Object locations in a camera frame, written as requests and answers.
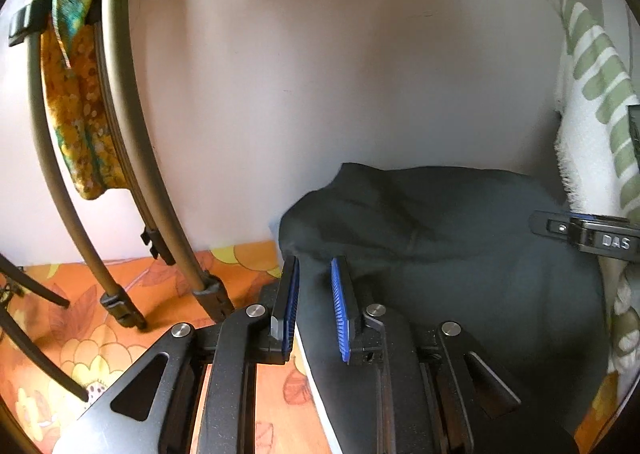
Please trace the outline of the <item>dark green pants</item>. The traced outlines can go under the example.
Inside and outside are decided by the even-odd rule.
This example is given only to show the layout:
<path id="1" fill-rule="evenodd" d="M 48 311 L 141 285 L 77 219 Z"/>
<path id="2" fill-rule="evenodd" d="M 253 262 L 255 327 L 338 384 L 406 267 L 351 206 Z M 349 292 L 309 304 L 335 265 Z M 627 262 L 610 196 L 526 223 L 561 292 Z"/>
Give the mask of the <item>dark green pants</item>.
<path id="1" fill-rule="evenodd" d="M 337 453 L 375 449 L 375 374 L 338 352 L 331 260 L 412 324 L 459 323 L 567 431 L 575 431 L 608 366 L 596 258 L 534 234 L 560 205 L 534 179 L 500 171 L 383 171 L 346 163 L 288 209 L 279 246 L 300 264 L 297 327 Z"/>

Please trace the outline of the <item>folded blue jeans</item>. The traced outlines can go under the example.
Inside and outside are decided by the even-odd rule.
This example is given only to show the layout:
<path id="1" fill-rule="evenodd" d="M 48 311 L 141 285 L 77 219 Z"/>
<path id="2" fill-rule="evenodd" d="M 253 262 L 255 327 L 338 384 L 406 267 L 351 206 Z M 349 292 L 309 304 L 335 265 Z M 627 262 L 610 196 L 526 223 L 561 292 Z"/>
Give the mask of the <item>folded blue jeans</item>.
<path id="1" fill-rule="evenodd" d="M 314 375 L 312 374 L 311 367 L 307 359 L 307 354 L 305 352 L 302 336 L 300 336 L 299 333 L 298 325 L 295 325 L 294 330 L 293 356 L 295 366 L 300 367 L 302 369 L 300 372 L 307 378 L 311 400 L 314 402 L 314 408 L 316 409 L 330 452 L 332 454 L 342 454 L 343 450 L 340 445 L 340 441 L 337 439 L 337 435 L 331 424 L 329 415 L 326 412 L 326 405 L 324 405 L 318 386 L 314 381 Z"/>

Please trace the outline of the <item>green white patterned blanket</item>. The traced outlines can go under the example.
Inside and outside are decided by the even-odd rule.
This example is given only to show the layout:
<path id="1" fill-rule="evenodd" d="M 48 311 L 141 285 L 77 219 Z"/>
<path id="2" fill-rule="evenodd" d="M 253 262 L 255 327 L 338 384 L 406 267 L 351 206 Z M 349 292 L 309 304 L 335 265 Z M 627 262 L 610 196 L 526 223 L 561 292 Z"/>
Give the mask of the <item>green white patterned blanket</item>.
<path id="1" fill-rule="evenodd" d="M 639 165 L 628 108 L 639 104 L 626 66 L 594 15 L 561 0 L 564 41 L 554 93 L 554 144 L 570 209 L 639 222 Z"/>

